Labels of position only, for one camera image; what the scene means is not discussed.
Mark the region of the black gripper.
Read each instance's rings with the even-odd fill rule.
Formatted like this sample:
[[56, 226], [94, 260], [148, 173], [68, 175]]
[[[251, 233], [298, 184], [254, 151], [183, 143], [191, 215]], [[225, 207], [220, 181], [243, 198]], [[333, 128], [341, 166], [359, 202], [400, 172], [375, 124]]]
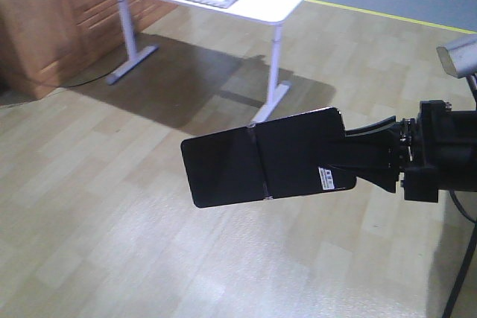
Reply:
[[331, 163], [331, 171], [343, 172], [345, 178], [338, 181], [337, 191], [355, 188], [361, 178], [381, 189], [395, 193], [399, 173], [403, 173], [400, 185], [404, 200], [413, 202], [437, 202], [439, 191], [452, 188], [445, 178], [443, 166], [438, 163], [438, 125], [450, 113], [452, 106], [442, 100], [422, 101], [416, 118], [396, 121], [392, 116], [353, 130], [345, 130], [343, 152], [348, 156], [359, 153], [398, 158], [399, 164], [384, 166], [348, 165]]

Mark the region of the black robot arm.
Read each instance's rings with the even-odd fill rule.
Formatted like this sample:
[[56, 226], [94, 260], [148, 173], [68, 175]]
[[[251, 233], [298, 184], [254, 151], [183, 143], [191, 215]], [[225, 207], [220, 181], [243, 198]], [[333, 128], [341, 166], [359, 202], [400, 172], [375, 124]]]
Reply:
[[407, 201], [436, 203], [444, 191], [476, 190], [476, 111], [423, 101], [416, 118], [389, 117], [325, 144], [323, 166], [345, 171]]

